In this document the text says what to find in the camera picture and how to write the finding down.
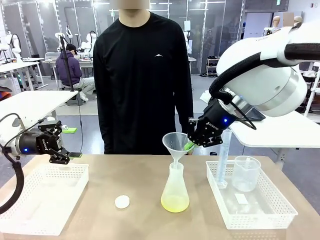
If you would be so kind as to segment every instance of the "black long-sleeve shirt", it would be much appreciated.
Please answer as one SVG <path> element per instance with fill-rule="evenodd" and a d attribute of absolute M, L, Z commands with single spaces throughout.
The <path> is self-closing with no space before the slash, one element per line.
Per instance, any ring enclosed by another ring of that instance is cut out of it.
<path fill-rule="evenodd" d="M 151 13 L 140 27 L 116 20 L 96 40 L 94 81 L 105 154 L 164 155 L 165 134 L 193 117 L 185 36 L 174 21 Z"/>

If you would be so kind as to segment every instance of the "purple jacket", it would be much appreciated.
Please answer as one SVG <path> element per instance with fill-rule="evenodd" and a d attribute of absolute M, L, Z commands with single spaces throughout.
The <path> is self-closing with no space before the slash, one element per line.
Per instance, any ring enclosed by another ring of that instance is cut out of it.
<path fill-rule="evenodd" d="M 58 75 L 63 85 L 70 86 L 67 71 L 65 67 L 65 60 L 63 59 L 63 53 L 55 61 L 55 68 L 57 69 Z M 68 64 L 71 74 L 72 85 L 78 84 L 80 82 L 80 78 L 82 77 L 82 71 L 80 68 L 79 61 L 75 59 L 74 55 L 70 51 L 66 51 L 66 56 L 68 57 Z"/>

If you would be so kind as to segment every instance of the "brown tabletop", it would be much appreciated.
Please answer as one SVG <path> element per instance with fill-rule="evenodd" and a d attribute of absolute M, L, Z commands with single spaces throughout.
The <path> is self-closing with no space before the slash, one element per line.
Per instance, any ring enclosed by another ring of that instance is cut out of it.
<path fill-rule="evenodd" d="M 89 164 L 89 182 L 60 236 L 23 236 L 0 233 L 4 240 L 313 240 L 319 239 L 320 216 L 268 157 L 256 157 L 262 169 L 298 211 L 287 230 L 227 230 L 206 177 L 205 161 L 216 156 L 184 156 L 184 180 L 190 198 L 181 213 L 166 211 L 160 198 L 170 156 L 83 155 L 74 163 Z M 24 168 L 27 175 L 46 155 L 36 156 Z M 2 201 L 15 178 L 0 189 Z M 115 198 L 130 197 L 126 209 Z"/>

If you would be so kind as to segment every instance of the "perforated basket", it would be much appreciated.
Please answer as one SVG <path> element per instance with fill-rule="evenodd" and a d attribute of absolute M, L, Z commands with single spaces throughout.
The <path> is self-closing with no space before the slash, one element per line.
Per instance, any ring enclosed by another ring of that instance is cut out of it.
<path fill-rule="evenodd" d="M 219 189 L 215 180 L 218 162 L 206 162 L 206 176 L 226 228 L 229 230 L 287 229 L 298 212 L 263 170 L 260 170 L 255 190 L 244 193 L 234 188 L 231 181 L 234 162 L 227 161 L 226 189 Z M 236 195 L 244 196 L 248 204 L 240 204 Z"/>
<path fill-rule="evenodd" d="M 43 164 L 34 169 L 25 178 L 18 201 L 0 215 L 0 232 L 60 235 L 87 185 L 88 167 L 88 164 L 70 163 Z"/>

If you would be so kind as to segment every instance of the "neck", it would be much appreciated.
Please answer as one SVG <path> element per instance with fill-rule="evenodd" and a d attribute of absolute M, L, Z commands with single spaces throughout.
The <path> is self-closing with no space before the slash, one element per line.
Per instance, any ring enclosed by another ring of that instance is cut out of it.
<path fill-rule="evenodd" d="M 119 21 L 131 28 L 141 27 L 149 18 L 150 12 L 146 9 L 119 9 Z"/>

